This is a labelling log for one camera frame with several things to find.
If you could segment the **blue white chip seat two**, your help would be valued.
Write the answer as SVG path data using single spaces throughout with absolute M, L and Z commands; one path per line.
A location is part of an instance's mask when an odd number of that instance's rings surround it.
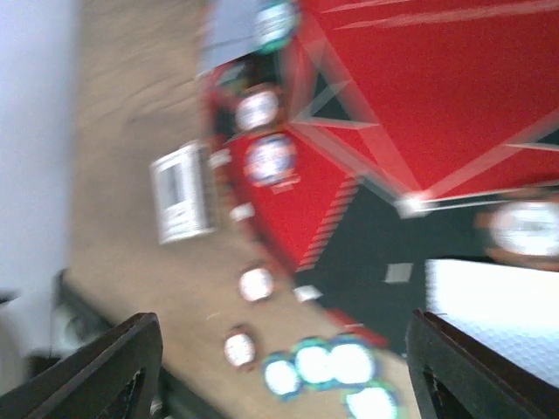
M 245 152 L 245 176 L 257 187 L 281 183 L 294 174 L 296 155 L 293 141 L 285 134 L 259 138 Z

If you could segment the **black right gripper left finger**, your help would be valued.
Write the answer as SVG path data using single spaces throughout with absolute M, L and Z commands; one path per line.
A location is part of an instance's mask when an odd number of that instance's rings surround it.
M 2 418 L 150 418 L 162 365 L 154 313 L 137 313 L 1 397 Z

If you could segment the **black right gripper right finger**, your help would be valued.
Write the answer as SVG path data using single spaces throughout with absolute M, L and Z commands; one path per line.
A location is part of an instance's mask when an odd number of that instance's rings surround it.
M 405 341 L 423 418 L 558 417 L 558 388 L 433 313 L 414 311 Z

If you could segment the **teal 50 chip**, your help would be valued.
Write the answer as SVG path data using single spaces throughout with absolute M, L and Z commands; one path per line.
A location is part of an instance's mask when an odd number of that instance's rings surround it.
M 298 1 L 263 1 L 255 17 L 256 52 L 267 54 L 284 48 L 299 22 Z

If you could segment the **blue card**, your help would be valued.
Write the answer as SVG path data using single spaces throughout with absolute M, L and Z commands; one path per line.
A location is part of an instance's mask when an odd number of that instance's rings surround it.
M 458 259 L 425 263 L 427 310 L 558 385 L 558 274 Z
M 209 1 L 203 14 L 202 43 L 197 75 L 255 52 L 259 0 Z

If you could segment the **red poker chip stack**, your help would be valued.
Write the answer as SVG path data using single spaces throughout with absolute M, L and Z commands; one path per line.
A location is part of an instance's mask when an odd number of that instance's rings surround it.
M 254 369 L 257 346 L 246 325 L 234 326 L 224 338 L 224 357 L 234 368 L 242 372 Z

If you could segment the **red 100 chip off mat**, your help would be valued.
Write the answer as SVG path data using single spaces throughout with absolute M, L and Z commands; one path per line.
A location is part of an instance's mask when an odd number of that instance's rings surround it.
M 238 291 L 244 301 L 257 303 L 272 297 L 274 276 L 265 264 L 255 264 L 241 272 Z

